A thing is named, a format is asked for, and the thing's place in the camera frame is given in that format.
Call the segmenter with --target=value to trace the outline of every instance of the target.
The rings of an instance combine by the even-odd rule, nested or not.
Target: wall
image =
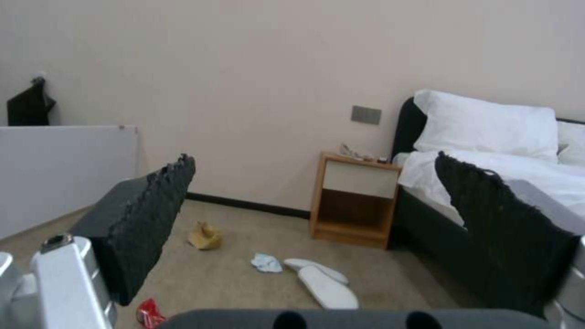
[[[425,87],[585,119],[582,0],[0,4],[0,100],[47,71],[54,122],[136,124],[140,171],[187,152],[199,193],[309,209],[319,151],[387,154]]]

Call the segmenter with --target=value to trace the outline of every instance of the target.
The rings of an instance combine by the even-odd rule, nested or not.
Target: nightstand drawer
[[[327,161],[323,188],[392,199],[397,180],[393,170]]]

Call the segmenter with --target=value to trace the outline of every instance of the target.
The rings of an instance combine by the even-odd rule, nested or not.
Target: white pillow
[[[558,122],[559,162],[585,166],[585,125]]]
[[[501,105],[432,90],[417,91],[414,103],[427,115],[414,143],[419,151],[470,150],[558,161],[551,108]]]

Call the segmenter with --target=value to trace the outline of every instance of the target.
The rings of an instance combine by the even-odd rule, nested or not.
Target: blue cloth
[[[260,272],[280,273],[283,271],[283,267],[280,266],[278,259],[264,253],[256,253],[250,263]]]

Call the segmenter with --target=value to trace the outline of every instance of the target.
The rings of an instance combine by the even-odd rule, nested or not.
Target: dark headboard
[[[558,121],[585,125],[583,121],[557,118]],[[398,126],[392,146],[392,159],[398,153],[414,151],[414,142],[421,135],[426,124],[426,115],[414,104],[414,98],[407,99],[400,109]]]

